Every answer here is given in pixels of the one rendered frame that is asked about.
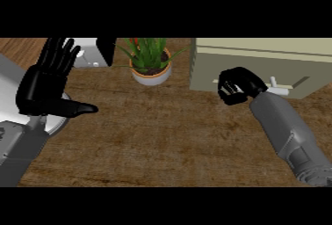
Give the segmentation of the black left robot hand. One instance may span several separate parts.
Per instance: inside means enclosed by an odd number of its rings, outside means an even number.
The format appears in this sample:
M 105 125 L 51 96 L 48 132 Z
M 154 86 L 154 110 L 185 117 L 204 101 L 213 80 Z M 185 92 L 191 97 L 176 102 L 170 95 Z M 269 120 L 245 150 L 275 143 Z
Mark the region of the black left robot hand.
M 48 39 L 37 63 L 29 68 L 17 90 L 21 114 L 76 118 L 99 111 L 96 105 L 62 98 L 79 52 L 74 39 Z

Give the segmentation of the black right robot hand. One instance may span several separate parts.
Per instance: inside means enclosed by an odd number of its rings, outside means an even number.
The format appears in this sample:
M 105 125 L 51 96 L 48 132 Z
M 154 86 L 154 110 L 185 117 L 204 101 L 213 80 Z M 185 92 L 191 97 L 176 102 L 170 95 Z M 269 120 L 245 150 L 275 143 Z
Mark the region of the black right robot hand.
M 244 103 L 248 97 L 256 98 L 268 89 L 262 78 L 247 68 L 237 67 L 220 72 L 219 94 L 226 105 Z

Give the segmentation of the beige wooden cabinet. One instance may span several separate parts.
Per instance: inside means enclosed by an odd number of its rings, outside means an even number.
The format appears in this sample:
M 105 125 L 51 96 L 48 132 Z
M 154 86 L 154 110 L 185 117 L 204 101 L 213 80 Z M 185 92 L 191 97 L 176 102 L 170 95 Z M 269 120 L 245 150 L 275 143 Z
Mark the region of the beige wooden cabinet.
M 332 38 L 195 38 L 189 89 L 217 90 L 225 69 L 247 68 L 301 99 L 332 83 Z

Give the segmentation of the pale grey flat appliance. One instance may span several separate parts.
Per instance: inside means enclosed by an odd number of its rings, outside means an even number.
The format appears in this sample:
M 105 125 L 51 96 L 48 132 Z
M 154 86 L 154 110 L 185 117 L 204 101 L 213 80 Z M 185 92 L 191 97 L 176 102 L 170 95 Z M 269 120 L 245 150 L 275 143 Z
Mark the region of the pale grey flat appliance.
M 27 124 L 29 116 L 18 113 L 17 90 L 26 71 L 0 54 L 0 122 L 5 120 Z

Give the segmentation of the pale round disc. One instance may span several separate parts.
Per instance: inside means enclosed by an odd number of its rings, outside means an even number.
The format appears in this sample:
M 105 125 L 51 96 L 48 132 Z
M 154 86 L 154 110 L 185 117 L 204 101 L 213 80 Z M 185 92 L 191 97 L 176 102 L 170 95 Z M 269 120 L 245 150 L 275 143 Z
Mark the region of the pale round disc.
M 60 117 L 55 115 L 48 116 L 48 123 L 46 123 L 46 132 L 51 136 L 55 136 L 62 128 L 67 126 L 70 122 L 70 118 Z

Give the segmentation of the white appliance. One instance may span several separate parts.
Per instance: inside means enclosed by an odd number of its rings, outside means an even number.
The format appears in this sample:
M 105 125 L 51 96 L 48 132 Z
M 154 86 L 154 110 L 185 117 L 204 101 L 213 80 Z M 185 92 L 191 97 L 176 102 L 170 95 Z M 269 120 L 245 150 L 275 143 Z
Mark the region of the white appliance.
M 76 38 L 74 45 L 80 46 L 80 52 L 74 62 L 76 68 L 107 67 L 102 53 L 96 46 L 96 38 Z

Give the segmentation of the black flat panel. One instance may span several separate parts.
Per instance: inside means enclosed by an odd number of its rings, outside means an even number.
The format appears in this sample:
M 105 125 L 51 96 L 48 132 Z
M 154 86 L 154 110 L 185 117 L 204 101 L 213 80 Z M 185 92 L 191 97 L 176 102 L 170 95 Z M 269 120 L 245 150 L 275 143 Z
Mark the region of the black flat panel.
M 102 37 L 96 40 L 96 47 L 108 66 L 113 66 L 116 42 L 117 39 L 114 37 Z

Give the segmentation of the green plant in white pot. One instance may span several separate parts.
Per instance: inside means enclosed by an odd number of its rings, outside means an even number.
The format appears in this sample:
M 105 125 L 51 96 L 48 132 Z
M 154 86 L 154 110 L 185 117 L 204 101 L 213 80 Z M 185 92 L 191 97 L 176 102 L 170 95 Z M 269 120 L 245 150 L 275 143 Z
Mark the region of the green plant in white pot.
M 130 58 L 127 68 L 132 69 L 135 80 L 145 86 L 160 85 L 172 75 L 175 58 L 188 47 L 170 54 L 166 38 L 126 38 L 124 41 L 130 50 L 120 45 L 117 47 Z

